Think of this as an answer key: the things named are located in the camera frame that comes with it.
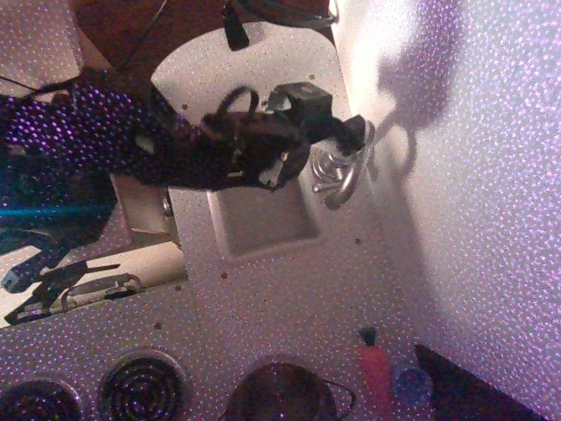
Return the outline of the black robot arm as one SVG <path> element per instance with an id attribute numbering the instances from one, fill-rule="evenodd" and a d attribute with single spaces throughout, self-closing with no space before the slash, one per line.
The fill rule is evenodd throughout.
<path id="1" fill-rule="evenodd" d="M 274 192 L 303 170 L 313 145 L 349 157 L 365 147 L 362 117 L 334 116 L 331 95 L 288 84 L 288 108 L 260 111 L 258 92 L 231 90 L 189 123 L 158 90 L 130 92 L 113 74 L 78 76 L 1 97 L 1 250 L 65 255 L 101 235 L 113 175 L 148 186 Z"/>

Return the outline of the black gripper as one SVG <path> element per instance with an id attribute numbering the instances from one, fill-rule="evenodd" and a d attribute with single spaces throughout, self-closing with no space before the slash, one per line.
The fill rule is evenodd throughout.
<path id="1" fill-rule="evenodd" d="M 333 117 L 330 93 L 308 82 L 286 83 L 270 93 L 273 102 L 258 110 L 259 94 L 241 85 L 199 124 L 210 148 L 200 189 L 257 188 L 275 191 L 299 176 L 316 142 L 328 138 Z M 366 121 L 356 115 L 330 121 L 341 154 L 365 146 Z"/>

